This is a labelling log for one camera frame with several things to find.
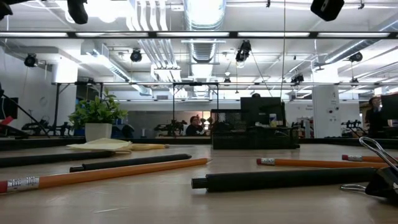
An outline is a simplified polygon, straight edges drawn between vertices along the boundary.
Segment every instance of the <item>pencil eraser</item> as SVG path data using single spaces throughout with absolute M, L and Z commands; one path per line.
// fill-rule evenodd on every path
M 0 194 L 7 192 L 7 181 L 0 181 Z

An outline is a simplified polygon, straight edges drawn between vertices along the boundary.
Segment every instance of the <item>table surface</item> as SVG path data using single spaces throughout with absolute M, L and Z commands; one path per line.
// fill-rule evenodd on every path
M 65 147 L 0 152 L 0 157 L 67 153 Z M 391 151 L 398 156 L 398 151 Z M 0 169 L 0 179 L 66 173 L 70 166 L 131 157 L 188 153 L 211 157 L 205 166 L 0 195 L 0 217 L 12 223 L 398 223 L 398 205 L 383 198 L 342 192 L 339 185 L 206 193 L 191 178 L 210 173 L 303 169 L 257 166 L 258 157 L 334 160 L 342 154 L 372 156 L 361 147 L 302 144 L 292 150 L 213 151 L 177 146 L 108 159 Z

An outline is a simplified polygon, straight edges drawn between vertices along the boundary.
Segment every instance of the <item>ceiling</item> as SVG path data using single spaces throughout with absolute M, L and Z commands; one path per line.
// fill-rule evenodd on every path
M 360 0 L 346 0 L 345 8 L 340 12 L 335 21 L 325 22 L 308 10 L 311 0 L 288 0 L 286 10 L 284 10 L 283 1 L 271 1 L 269 8 L 265 7 L 266 1 L 245 1 L 245 0 L 227 0 L 227 7 L 224 17 L 224 23 L 221 30 L 238 31 L 348 31 L 359 32 L 369 31 L 372 27 L 380 24 L 387 18 L 397 14 L 398 2 L 396 0 L 377 1 L 366 0 L 365 7 L 358 9 Z M 47 1 L 43 5 L 37 1 L 30 1 L 25 4 L 12 5 L 13 16 L 3 19 L 0 22 L 1 30 L 78 30 L 78 31 L 102 31 L 119 30 L 128 31 L 126 25 L 126 14 L 129 14 L 127 1 L 111 1 L 102 12 L 109 13 L 117 11 L 116 20 L 112 23 L 105 23 L 98 17 L 98 13 L 89 13 L 89 21 L 85 25 L 77 25 L 67 22 L 65 12 L 58 8 L 54 1 Z M 179 0 L 167 1 L 167 26 L 169 30 L 185 30 L 184 12 L 181 11 L 183 2 Z M 88 1 L 88 5 L 94 5 L 94 1 Z M 149 22 L 149 7 L 147 8 L 147 21 Z M 281 82 L 282 74 L 297 66 L 303 60 L 314 55 L 326 55 L 339 47 L 345 45 L 350 40 L 250 40 L 252 54 L 246 60 L 243 68 L 236 68 L 234 55 L 236 49 L 241 45 L 241 39 L 227 39 L 225 43 L 218 44 L 216 52 L 215 65 L 212 70 L 212 77 L 224 79 L 225 72 L 231 73 L 233 82 L 261 82 L 264 77 L 269 82 Z M 80 76 L 90 76 L 97 80 L 113 81 L 113 74 L 104 66 L 87 62 L 86 55 L 81 55 L 80 48 L 83 40 L 68 39 L 13 39 L 9 40 L 8 47 L 17 49 L 18 47 L 57 47 L 70 55 L 74 55 L 81 61 L 79 69 Z M 96 39 L 96 45 L 104 44 L 109 49 L 109 57 L 116 62 L 117 66 L 129 72 L 129 75 L 142 82 L 153 81 L 150 76 L 151 62 L 143 54 L 141 62 L 133 63 L 129 59 L 133 48 L 140 48 L 137 40 L 131 39 Z M 371 72 L 378 68 L 398 61 L 398 51 L 394 47 L 398 46 L 398 40 L 382 40 L 378 43 L 361 51 L 363 61 L 354 69 L 349 62 L 337 62 L 328 65 L 338 69 L 340 81 L 349 81 L 352 76 L 365 72 Z M 172 39 L 172 48 L 178 65 L 181 68 L 181 77 L 186 78 L 191 75 L 189 62 L 191 61 L 187 44 L 181 43 L 180 39 Z M 390 50 L 388 54 L 373 58 L 383 52 Z M 381 73 L 369 77 L 364 82 L 376 82 L 387 77 L 394 77 L 398 74 L 398 69 L 390 70 L 387 73 Z M 305 81 L 311 81 L 314 73 L 309 68 L 304 73 Z M 114 87 L 115 90 L 128 90 L 130 88 Z

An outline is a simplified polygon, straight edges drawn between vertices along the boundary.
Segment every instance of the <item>potted plant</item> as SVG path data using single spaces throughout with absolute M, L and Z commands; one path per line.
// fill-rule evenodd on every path
M 95 100 L 81 100 L 76 105 L 76 111 L 69 116 L 69 120 L 75 129 L 85 127 L 86 141 L 110 138 L 115 119 L 123 119 L 127 115 L 127 111 L 120 110 L 120 104 L 114 99 L 115 96 L 105 89 L 103 99 L 96 96 Z

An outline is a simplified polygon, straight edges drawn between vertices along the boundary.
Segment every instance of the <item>pencil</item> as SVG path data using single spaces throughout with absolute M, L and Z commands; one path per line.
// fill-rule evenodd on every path
M 320 167 L 320 168 L 349 168 L 349 167 L 387 167 L 387 164 L 371 162 L 340 162 L 340 161 L 305 161 L 295 159 L 257 159 L 258 165 L 269 166 L 296 166 L 296 167 Z
M 186 161 L 162 162 L 138 166 L 117 167 L 68 174 L 56 174 L 43 177 L 26 177 L 0 181 L 0 193 L 18 192 L 23 190 L 43 189 L 67 184 L 77 184 L 94 180 L 104 180 L 129 175 L 146 174 L 162 170 L 204 165 L 209 159 L 191 159 Z
M 344 161 L 355 161 L 355 162 L 384 162 L 383 159 L 377 156 L 352 156 L 342 155 L 341 159 Z

